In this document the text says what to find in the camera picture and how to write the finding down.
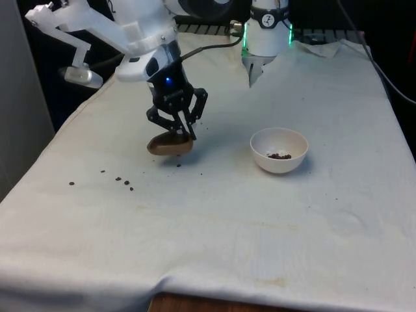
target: table surface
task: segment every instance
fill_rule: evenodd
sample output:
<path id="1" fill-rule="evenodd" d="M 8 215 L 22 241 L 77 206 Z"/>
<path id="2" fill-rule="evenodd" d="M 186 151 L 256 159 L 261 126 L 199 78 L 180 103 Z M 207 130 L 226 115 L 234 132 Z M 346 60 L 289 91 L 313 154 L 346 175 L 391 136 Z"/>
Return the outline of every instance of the table surface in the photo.
<path id="1" fill-rule="evenodd" d="M 177 294 L 158 294 L 152 301 L 148 312 L 295 312 L 294 310 L 261 305 L 241 304 L 223 300 L 181 296 Z"/>
<path id="2" fill-rule="evenodd" d="M 184 53 L 225 41 L 180 36 Z M 147 152 L 162 131 L 145 83 L 113 79 L 71 116 L 1 203 L 0 309 L 141 311 L 169 292 L 415 310 L 416 166 L 370 62 L 295 44 L 249 89 L 240 59 L 186 61 L 209 93 L 189 155 Z M 309 141 L 291 174 L 252 161 L 251 135 L 273 126 Z"/>

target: black cable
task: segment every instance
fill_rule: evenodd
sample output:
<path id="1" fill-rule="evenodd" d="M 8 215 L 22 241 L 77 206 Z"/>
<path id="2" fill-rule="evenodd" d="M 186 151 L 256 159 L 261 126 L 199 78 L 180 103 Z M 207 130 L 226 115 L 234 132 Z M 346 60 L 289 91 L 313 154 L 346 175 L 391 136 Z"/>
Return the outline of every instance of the black cable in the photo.
<path id="1" fill-rule="evenodd" d="M 369 49 L 367 48 L 367 44 L 365 43 L 363 37 L 361 36 L 361 33 L 358 31 L 356 25 L 354 24 L 354 22 L 352 21 L 351 17 L 349 16 L 348 12 L 345 10 L 345 7 L 343 6 L 341 0 L 337 0 L 337 4 L 339 6 L 339 8 L 341 9 L 342 13 L 344 14 L 345 19 L 347 20 L 348 24 L 350 24 L 351 28 L 354 30 L 358 41 L 360 42 L 360 44 L 363 46 L 365 54 L 367 54 L 368 58 L 371 61 L 371 64 L 374 66 L 374 68 L 376 69 L 376 71 L 384 77 L 384 79 L 389 83 L 389 85 L 394 89 L 394 91 L 396 91 L 396 93 L 398 95 L 400 95 L 403 99 L 405 99 L 406 101 L 408 101 L 411 104 L 416 105 L 416 101 L 410 99 L 409 97 L 405 96 L 396 86 L 395 84 L 388 78 L 388 76 L 385 74 L 385 72 L 381 69 L 381 67 L 376 63 L 376 61 L 373 59 Z"/>
<path id="2" fill-rule="evenodd" d="M 233 42 L 232 44 L 215 44 L 215 45 L 207 45 L 205 47 L 199 47 L 199 48 L 195 49 L 194 51 L 191 51 L 191 52 L 183 55 L 181 57 L 181 60 L 184 61 L 186 59 L 189 59 L 190 57 L 193 57 L 195 54 L 198 54 L 198 53 L 200 53 L 202 51 L 205 51 L 205 50 L 236 46 L 237 44 L 239 44 L 241 42 L 242 39 L 243 39 L 243 36 L 239 36 L 239 39 L 236 42 Z"/>
<path id="3" fill-rule="evenodd" d="M 102 67 L 111 65 L 112 63 L 115 63 L 115 62 L 118 62 L 119 60 L 122 60 L 123 57 L 124 57 L 123 53 L 117 54 L 115 57 L 112 57 L 108 60 L 104 60 L 103 62 L 99 62 L 99 63 L 93 64 L 93 65 L 90 65 L 90 69 L 91 70 L 98 70 Z"/>

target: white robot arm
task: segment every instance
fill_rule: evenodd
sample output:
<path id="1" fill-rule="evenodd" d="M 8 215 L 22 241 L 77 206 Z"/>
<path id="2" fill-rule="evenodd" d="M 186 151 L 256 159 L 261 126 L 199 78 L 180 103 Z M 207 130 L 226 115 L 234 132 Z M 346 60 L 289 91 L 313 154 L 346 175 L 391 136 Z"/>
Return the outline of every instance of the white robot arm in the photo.
<path id="1" fill-rule="evenodd" d="M 187 80 L 182 61 L 189 56 L 181 57 L 173 17 L 179 14 L 216 19 L 234 1 L 238 0 L 107 0 L 114 18 L 111 21 L 92 9 L 87 0 L 61 0 L 62 7 L 55 11 L 52 4 L 38 5 L 25 17 L 43 33 L 76 48 L 72 66 L 64 72 L 65 80 L 71 83 L 99 88 L 103 80 L 85 63 L 90 44 L 68 33 L 86 30 L 123 53 L 116 76 L 121 81 L 149 83 L 153 95 L 153 107 L 147 113 L 149 121 L 196 140 L 192 125 L 201 118 L 208 94 L 202 88 L 193 88 Z M 288 0 L 253 0 L 252 19 L 257 18 L 258 28 L 268 32 L 261 40 L 266 45 L 270 45 L 267 41 L 279 19 L 286 18 L 281 2 L 286 5 Z M 193 97 L 196 103 L 191 108 Z M 173 120 L 163 118 L 159 111 Z"/>

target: small bowl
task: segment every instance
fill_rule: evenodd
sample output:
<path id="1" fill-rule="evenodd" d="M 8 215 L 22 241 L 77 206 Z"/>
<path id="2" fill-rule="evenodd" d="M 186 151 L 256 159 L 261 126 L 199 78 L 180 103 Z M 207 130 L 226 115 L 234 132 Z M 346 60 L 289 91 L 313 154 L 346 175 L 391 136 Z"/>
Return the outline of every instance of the small bowl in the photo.
<path id="1" fill-rule="evenodd" d="M 304 161 L 309 144 L 299 132 L 285 128 L 264 129 L 252 136 L 250 141 L 254 161 L 267 172 L 286 174 Z M 271 159 L 268 156 L 278 153 L 291 155 L 291 159 Z"/>

